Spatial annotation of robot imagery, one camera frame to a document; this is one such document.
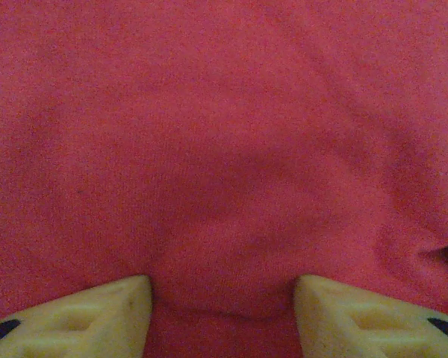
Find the yellow plastic piece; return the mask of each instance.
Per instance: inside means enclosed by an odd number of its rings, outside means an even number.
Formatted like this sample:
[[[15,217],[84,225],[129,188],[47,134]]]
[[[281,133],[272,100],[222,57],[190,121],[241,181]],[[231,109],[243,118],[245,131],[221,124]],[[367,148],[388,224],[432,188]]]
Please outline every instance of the yellow plastic piece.
[[[141,358],[152,311],[146,276],[128,277],[23,310],[0,358]]]
[[[313,275],[294,296],[305,358],[448,358],[448,315]]]

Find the triangular recess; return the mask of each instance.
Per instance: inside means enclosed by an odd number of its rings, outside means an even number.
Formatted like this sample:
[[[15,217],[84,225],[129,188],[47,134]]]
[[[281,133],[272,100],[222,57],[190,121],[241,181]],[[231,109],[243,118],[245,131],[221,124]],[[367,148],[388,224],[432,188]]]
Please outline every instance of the triangular recess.
[[[301,276],[294,309],[305,358],[448,358],[448,315],[324,277]]]
[[[146,276],[87,289],[3,318],[0,358],[141,358],[151,311]]]

